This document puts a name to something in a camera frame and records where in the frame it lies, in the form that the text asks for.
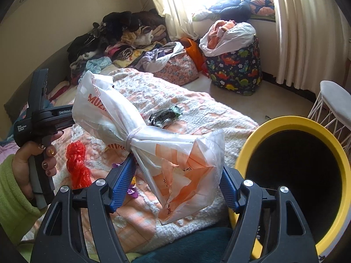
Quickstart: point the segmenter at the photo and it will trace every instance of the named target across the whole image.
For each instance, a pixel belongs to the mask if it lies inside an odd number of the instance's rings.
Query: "metal screw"
[[[99,179],[95,182],[97,186],[103,186],[106,184],[106,181],[104,179]]]
[[[253,186],[253,182],[251,180],[244,180],[244,185],[246,187],[252,187]]]
[[[66,193],[66,192],[68,191],[68,189],[69,189],[68,186],[62,186],[62,187],[60,188],[60,192],[61,192],[61,193]]]
[[[282,193],[287,193],[287,192],[289,192],[289,189],[288,189],[287,187],[285,187],[285,186],[281,186],[281,187],[280,187],[280,191],[281,191]]]

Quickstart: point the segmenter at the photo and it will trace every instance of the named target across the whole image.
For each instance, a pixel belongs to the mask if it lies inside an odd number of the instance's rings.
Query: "dinosaur print bag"
[[[250,96],[262,80],[258,38],[252,44],[218,56],[204,56],[212,83],[218,87]]]

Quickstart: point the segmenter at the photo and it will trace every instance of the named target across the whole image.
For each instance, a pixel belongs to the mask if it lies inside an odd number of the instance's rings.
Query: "beige wall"
[[[4,104],[43,61],[110,12],[140,11],[146,0],[24,0],[0,25],[0,136],[11,122]]]

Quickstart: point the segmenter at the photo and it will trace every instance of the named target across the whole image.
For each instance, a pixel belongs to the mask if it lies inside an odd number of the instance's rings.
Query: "yellow bucket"
[[[351,171],[338,140],[303,117],[272,119],[245,142],[235,168],[259,186],[287,186],[309,224],[320,259],[334,249],[351,220]],[[229,210],[232,226],[238,215]],[[252,256],[259,258],[256,239]]]

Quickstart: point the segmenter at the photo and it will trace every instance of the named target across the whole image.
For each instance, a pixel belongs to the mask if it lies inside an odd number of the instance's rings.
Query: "yellow rim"
[[[250,158],[256,148],[269,136],[276,132],[284,130],[300,130],[308,132],[323,141],[333,153],[340,168],[342,178],[342,198],[340,208],[336,218],[329,229],[328,233],[316,244],[318,255],[322,254],[332,244],[342,230],[343,224],[347,218],[347,214],[351,203],[351,171],[347,156],[334,135],[325,127],[307,118],[297,116],[285,116],[274,118],[256,129],[245,142],[239,157],[236,161],[235,168],[245,177],[246,169]],[[231,222],[236,222],[238,216],[229,210]],[[262,252],[262,245],[256,240],[252,255],[254,258],[259,258]]]

